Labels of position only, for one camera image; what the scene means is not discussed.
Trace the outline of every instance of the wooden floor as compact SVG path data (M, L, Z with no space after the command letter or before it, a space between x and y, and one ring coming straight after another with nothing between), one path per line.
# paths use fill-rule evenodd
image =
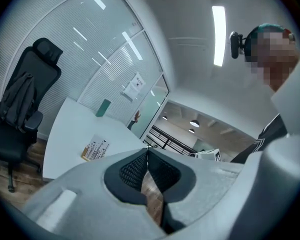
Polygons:
M44 162L47 142L41 139L28 151L28 157L37 161L41 166ZM27 163L16 166L12 172L15 193L8 191L8 164L0 161L0 197L21 209L25 202L40 188L45 185L42 174L36 172L36 168ZM141 192L147 197L147 211L159 225L162 216L163 197L158 190L149 172L146 173Z

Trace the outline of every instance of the chair base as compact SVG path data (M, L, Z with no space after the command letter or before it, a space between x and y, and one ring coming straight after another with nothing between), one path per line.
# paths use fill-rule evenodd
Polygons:
M37 172L38 174L41 173L42 168L41 168L41 165L40 165L38 162L33 161L32 159L30 159L30 158L28 158L28 157L26 157L26 158L24 159L24 161L27 162L28 164L32 165L32 166L35 166L35 167L36 167L36 172Z
M12 163L8 164L8 174L9 174L9 185L8 185L8 190L11 193L15 192L15 187L13 183L13 178L12 178L12 171L14 169L14 165Z
M29 159L28 157L26 157L24 159L25 162L33 165L36 167L36 172L38 174L40 174L42 172L42 168L41 168L41 165L36 162L36 161L33 161L31 159ZM14 164L13 163L9 163L8 164L8 174L9 174L9 185L8 185L8 191L10 193L14 193L15 192L15 187L14 187L14 183L13 183L13 176L12 176L12 172L13 172L13 168L14 168Z
M13 185L9 185L9 186L8 186L8 191L9 191L10 193L14 193L14 192L15 192L15 187L14 187Z

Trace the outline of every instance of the glass door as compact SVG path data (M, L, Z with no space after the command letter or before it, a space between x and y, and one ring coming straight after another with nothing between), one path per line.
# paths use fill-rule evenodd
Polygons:
M131 131L138 137L141 138L147 127L151 123L152 119L161 108L162 103L169 93L167 84L163 76L160 77L158 82L147 94L139 107L140 117L136 123L133 124Z

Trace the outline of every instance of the white ceiling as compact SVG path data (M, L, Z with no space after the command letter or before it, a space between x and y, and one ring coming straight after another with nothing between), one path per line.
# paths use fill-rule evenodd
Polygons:
M179 83L210 76L215 28L210 0L146 0L168 40Z
M194 129L194 135L198 139L220 149L232 157L255 141L252 137L233 130L222 122L212 120L202 114L198 114L194 110L181 107L171 102L168 102L163 108L159 120L161 120L163 116L167 116L168 122L186 131ZM194 119L199 121L200 127L197 128L190 124L190 121Z

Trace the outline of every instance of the railing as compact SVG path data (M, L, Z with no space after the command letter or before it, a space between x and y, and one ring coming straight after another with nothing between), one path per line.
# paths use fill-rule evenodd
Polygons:
M172 137L169 134L165 133L164 131L160 130L156 126L153 126L150 129L147 137L164 150L165 150L166 146L169 146L170 148L174 149L175 151L177 151L178 153L180 153L182 155L189 155L190 153L196 153L196 151L194 149L192 149L191 147L189 147L187 145L184 145L179 140L175 139L174 137ZM156 142L153 137L155 137L158 140L160 140L161 142L163 142L164 145Z

